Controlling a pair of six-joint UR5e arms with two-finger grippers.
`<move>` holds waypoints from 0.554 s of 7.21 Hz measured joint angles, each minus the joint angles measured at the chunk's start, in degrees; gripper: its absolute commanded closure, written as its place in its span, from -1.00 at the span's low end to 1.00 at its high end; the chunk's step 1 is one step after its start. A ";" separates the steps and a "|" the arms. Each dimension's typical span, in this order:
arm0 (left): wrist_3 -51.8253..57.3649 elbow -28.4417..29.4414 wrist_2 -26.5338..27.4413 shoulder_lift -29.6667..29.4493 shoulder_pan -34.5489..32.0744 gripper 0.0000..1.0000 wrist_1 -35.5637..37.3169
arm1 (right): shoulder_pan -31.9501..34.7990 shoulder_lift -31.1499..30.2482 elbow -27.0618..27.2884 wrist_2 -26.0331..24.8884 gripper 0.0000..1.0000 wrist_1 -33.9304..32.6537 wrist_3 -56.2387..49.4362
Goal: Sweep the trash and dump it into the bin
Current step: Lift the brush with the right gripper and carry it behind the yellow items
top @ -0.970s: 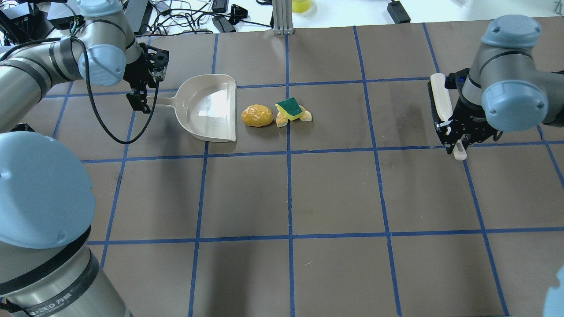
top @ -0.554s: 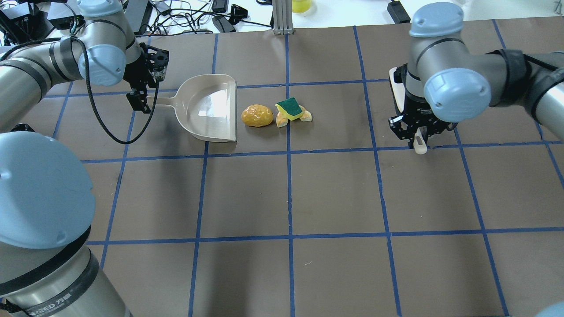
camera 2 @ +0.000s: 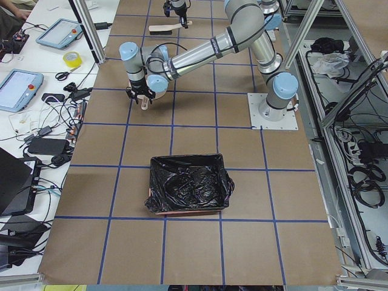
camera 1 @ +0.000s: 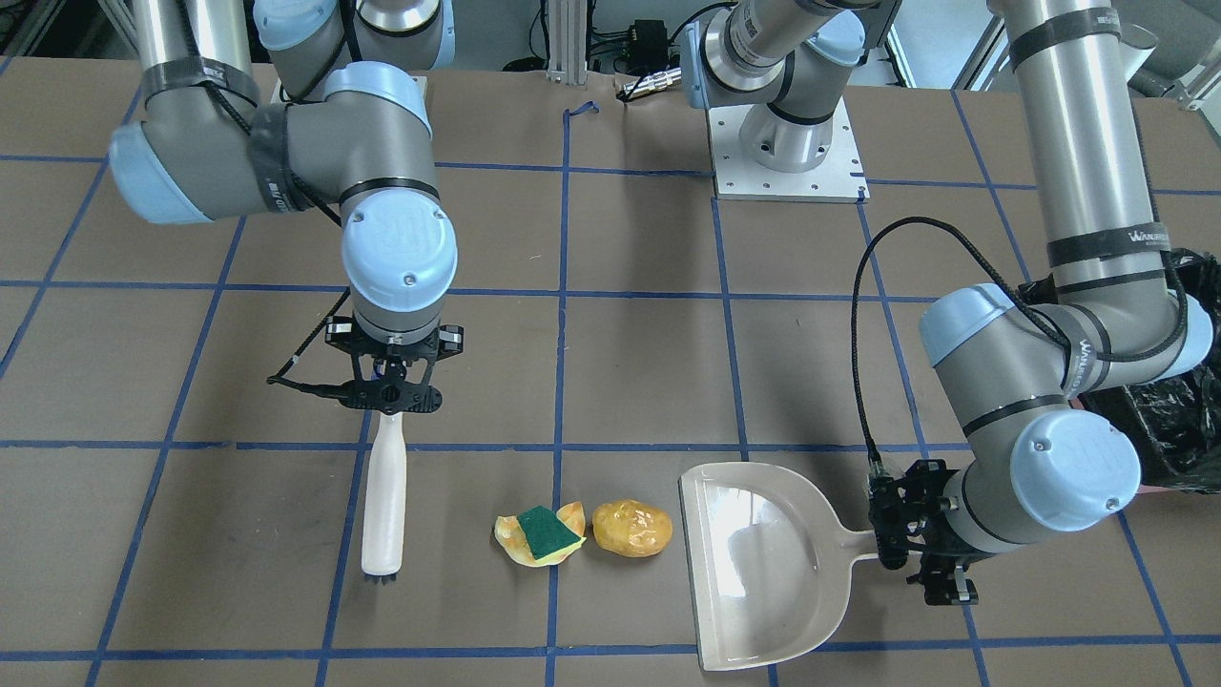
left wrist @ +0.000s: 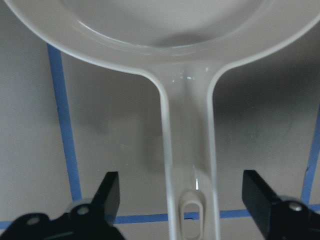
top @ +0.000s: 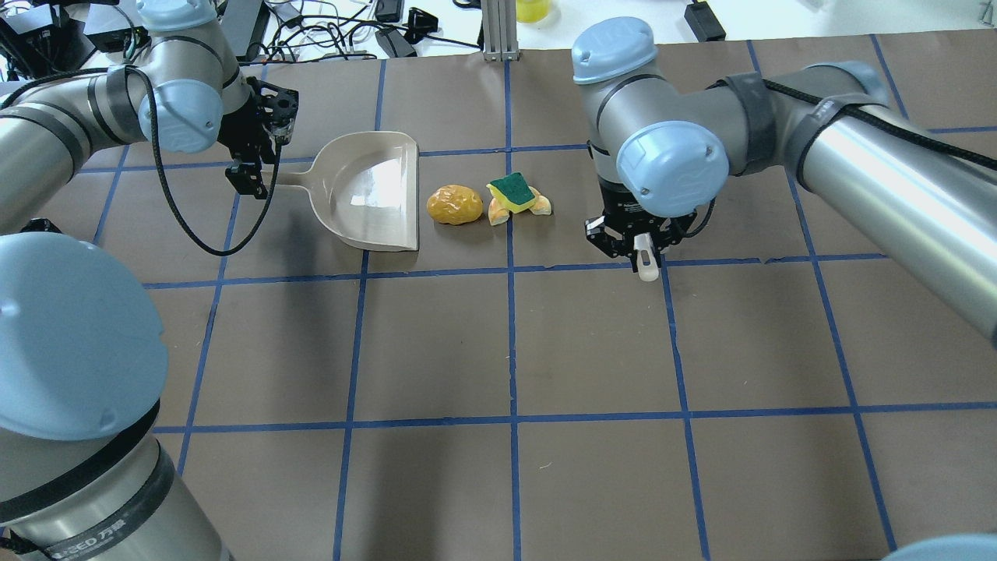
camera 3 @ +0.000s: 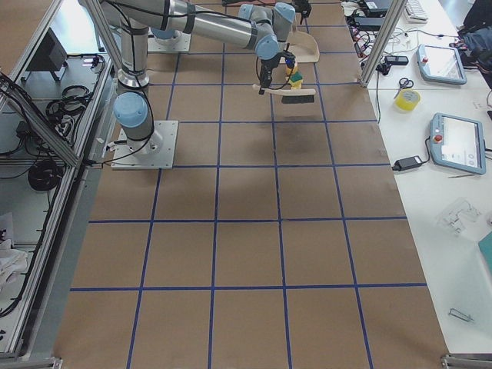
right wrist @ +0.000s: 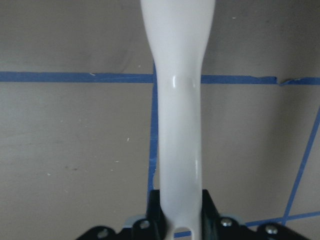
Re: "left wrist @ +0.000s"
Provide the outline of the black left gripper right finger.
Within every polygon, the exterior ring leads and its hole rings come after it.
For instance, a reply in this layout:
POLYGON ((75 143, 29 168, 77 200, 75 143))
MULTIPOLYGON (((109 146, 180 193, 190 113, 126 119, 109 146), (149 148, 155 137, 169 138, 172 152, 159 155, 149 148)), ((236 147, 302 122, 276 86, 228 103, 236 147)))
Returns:
POLYGON ((297 198, 278 195, 257 171, 243 171, 241 198, 264 239, 320 238, 320 215, 297 198))

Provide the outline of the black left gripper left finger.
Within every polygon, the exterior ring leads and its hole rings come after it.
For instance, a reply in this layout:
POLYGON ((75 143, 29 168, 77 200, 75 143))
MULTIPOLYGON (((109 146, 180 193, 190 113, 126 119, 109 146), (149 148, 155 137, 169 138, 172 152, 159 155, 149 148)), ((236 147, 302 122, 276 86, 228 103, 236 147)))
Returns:
POLYGON ((68 216, 75 240, 118 240, 114 226, 120 206, 120 182, 117 171, 107 172, 94 197, 74 206, 68 216))

